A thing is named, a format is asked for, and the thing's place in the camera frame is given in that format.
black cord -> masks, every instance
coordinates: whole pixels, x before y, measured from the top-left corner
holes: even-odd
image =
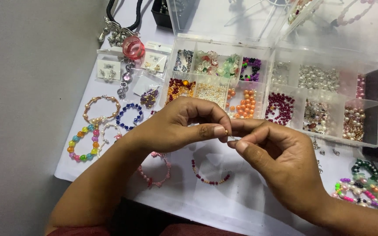
[[[109,18],[110,21],[117,23],[112,16],[113,4],[115,4],[115,0],[109,0],[108,7],[106,9],[106,14],[108,15],[108,18]],[[142,0],[138,0],[138,2],[136,3],[137,14],[136,14],[135,23],[133,25],[129,26],[129,27],[126,27],[131,31],[136,29],[138,27],[139,23],[141,22],[141,5],[142,5]]]

white table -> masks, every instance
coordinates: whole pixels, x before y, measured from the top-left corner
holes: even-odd
[[[134,10],[129,10],[134,9],[134,5],[133,1],[123,2],[115,17],[121,25],[127,26],[134,22]],[[172,44],[174,39],[172,31],[156,27],[150,13],[151,5],[152,2],[148,6],[143,5],[143,10],[146,7],[147,11],[141,22],[141,40]],[[107,47],[109,45],[106,41],[102,48]],[[83,126],[88,125],[81,116],[84,105],[95,96],[103,94],[117,96],[118,85],[96,81],[96,71],[95,65],[56,169],[55,176],[60,179],[74,181],[94,162],[76,163],[71,160],[66,151],[68,141],[72,136],[76,135],[76,132],[80,131]],[[127,100],[132,99],[134,102],[139,102],[136,95],[128,92]],[[113,110],[114,105],[111,102],[100,100],[97,104],[92,105],[88,115],[89,117],[108,115]],[[129,116],[123,117],[125,123],[130,123],[131,113],[132,111],[129,111]],[[146,119],[149,110],[144,109],[144,115],[144,119]],[[114,141],[115,133],[113,128],[108,128],[106,131],[106,138],[111,141],[110,145]],[[90,137],[83,138],[76,145],[76,153],[88,153],[91,143]],[[325,189],[331,193],[334,191],[334,184],[340,178],[351,177],[351,167],[355,158],[361,157],[361,154],[357,148],[339,146],[324,141],[318,141],[318,143],[322,147],[318,151],[326,152],[325,156],[316,152],[323,167],[321,177]],[[102,153],[110,145],[106,144]],[[332,153],[332,148],[338,150],[341,155],[335,156]],[[200,174],[206,179],[218,181],[227,174],[228,170],[232,171],[231,178],[218,186],[204,184],[194,176],[191,159],[196,160]],[[169,160],[172,163],[171,179],[166,181],[160,189],[155,186],[148,189],[145,180],[135,174],[129,181],[126,197],[202,224],[247,235],[317,235],[318,233],[329,235],[324,229],[307,223],[281,206],[272,196],[263,177],[234,150],[217,140],[189,145],[171,153]],[[166,168],[164,162],[159,158],[149,157],[142,166],[144,172],[152,176],[154,181],[164,178]]]

